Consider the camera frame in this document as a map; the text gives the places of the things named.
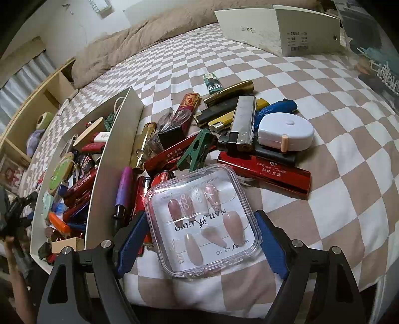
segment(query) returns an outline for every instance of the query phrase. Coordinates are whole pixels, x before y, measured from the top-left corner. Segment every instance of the clip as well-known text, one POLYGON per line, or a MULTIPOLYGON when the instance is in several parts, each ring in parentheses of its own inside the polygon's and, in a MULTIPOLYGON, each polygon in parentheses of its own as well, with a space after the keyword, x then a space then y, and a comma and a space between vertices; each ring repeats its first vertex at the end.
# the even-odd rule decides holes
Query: clip
POLYGON ((214 141, 215 135, 213 135, 208 129, 202 129, 182 155, 179 162, 177 162, 179 170, 184 170, 190 167, 189 172, 192 172, 202 168, 214 141))

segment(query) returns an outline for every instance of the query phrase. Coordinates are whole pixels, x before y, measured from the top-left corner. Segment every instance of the bed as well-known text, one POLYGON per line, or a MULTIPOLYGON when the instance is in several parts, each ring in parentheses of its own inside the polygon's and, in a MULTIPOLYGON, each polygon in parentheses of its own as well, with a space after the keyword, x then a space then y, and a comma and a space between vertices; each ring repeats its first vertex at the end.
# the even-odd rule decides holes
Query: bed
MULTIPOLYGON (((35 189, 58 140, 79 119, 132 86, 144 103, 137 134, 157 122, 184 94, 207 94, 202 75, 214 72, 225 86, 252 79, 256 97, 294 99, 315 127, 314 142, 298 167, 312 173, 308 200, 293 199, 253 181, 244 191, 253 211, 263 209, 291 239, 311 248, 342 248, 360 290, 378 283, 372 321, 379 316, 384 278, 399 256, 399 117, 348 69, 344 55, 277 57, 224 38, 217 23, 162 41, 118 63, 79 90, 57 115, 35 152, 21 194, 35 189)), ((208 158, 215 159, 218 151, 208 158)), ((133 304, 196 308, 238 317, 264 317, 282 281, 264 254, 211 276, 176 279, 145 251, 123 287, 133 304)), ((309 307, 310 278, 301 306, 309 307)))

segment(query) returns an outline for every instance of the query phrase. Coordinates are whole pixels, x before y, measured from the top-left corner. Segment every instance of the pink fake nail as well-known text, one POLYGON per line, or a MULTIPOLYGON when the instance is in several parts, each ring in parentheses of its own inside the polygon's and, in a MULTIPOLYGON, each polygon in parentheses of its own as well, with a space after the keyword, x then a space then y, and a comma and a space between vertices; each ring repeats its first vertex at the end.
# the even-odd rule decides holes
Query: pink fake nail
POLYGON ((214 211, 219 211, 222 209, 219 200, 219 190, 217 190, 213 184, 207 184, 205 186, 205 196, 214 211))
POLYGON ((186 234, 184 236, 184 242, 186 243, 186 250, 190 261, 197 266, 202 265, 202 253, 194 236, 192 234, 186 234))
POLYGON ((221 247, 227 247, 227 243, 222 239, 222 237, 217 232, 217 229, 213 226, 208 226, 201 231, 201 235, 208 241, 215 243, 221 247))
POLYGON ((183 225, 182 218, 182 211, 180 209, 180 205, 176 199, 171 199, 168 202, 168 209, 170 216, 173 219, 173 222, 177 227, 181 227, 183 225))
POLYGON ((194 210, 193 201, 189 195, 183 194, 180 196, 180 205, 182 207, 182 211, 184 216, 191 217, 196 212, 194 210))
POLYGON ((196 213, 202 215, 208 214, 208 203, 206 202, 205 195, 201 189, 193 188, 191 191, 191 199, 196 213))
POLYGON ((240 215, 235 211, 229 211, 223 215, 223 223, 234 244, 244 245, 244 228, 240 215))

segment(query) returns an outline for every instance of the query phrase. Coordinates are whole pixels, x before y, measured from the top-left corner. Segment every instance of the white box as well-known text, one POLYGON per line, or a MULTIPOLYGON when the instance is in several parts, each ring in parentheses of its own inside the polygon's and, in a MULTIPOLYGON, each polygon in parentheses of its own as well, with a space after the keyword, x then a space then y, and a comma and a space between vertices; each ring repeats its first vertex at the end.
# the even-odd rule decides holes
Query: white box
MULTIPOLYGON (((48 265, 45 261, 40 260, 38 257, 39 248, 47 241, 44 234, 46 225, 44 217, 41 215, 43 210, 42 198, 47 191, 53 171, 61 159, 59 155, 66 142, 73 134, 80 134, 85 130, 85 124, 87 122, 96 120, 101 116, 107 116, 112 112, 114 110, 114 103, 119 97, 125 97, 125 99, 118 110, 117 117, 111 129, 111 134, 104 147, 103 156, 94 182, 89 215, 87 218, 85 249, 94 248, 101 243, 101 241, 112 238, 111 216, 114 212, 119 180, 123 168, 129 165, 130 154, 143 109, 142 101, 131 87, 103 102, 77 122, 64 136, 62 136, 51 158, 36 202, 30 243, 30 254, 32 258, 48 274, 50 274, 53 267, 48 265)), ((87 280, 91 296, 94 297, 96 296, 95 285, 93 285, 94 278, 93 276, 87 276, 87 280)))
POLYGON ((226 38, 278 56, 337 52, 340 20, 302 8, 268 5, 215 11, 226 38))

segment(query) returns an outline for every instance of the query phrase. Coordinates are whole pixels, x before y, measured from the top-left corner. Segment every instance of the blue grip pad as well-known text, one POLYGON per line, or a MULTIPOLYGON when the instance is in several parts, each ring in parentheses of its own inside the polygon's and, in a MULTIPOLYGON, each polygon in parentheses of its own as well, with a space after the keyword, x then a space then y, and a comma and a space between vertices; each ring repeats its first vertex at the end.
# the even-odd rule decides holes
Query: blue grip pad
POLYGON ((296 105, 295 101, 293 100, 282 100, 277 101, 255 113, 254 119, 254 129, 255 131, 258 130, 259 124, 263 117, 271 113, 292 113, 298 106, 296 105))
POLYGON ((137 258, 137 253, 143 244, 144 238, 149 232, 147 215, 143 213, 137 222, 136 227, 130 233, 123 248, 119 251, 119 266, 117 275, 122 278, 125 273, 128 273, 137 258))
POLYGON ((255 212, 254 215, 262 233, 263 242, 261 243, 261 248, 267 258, 270 268, 274 273, 277 273, 281 279, 285 280, 289 272, 285 261, 285 253, 270 229, 267 227, 262 216, 258 212, 255 212))

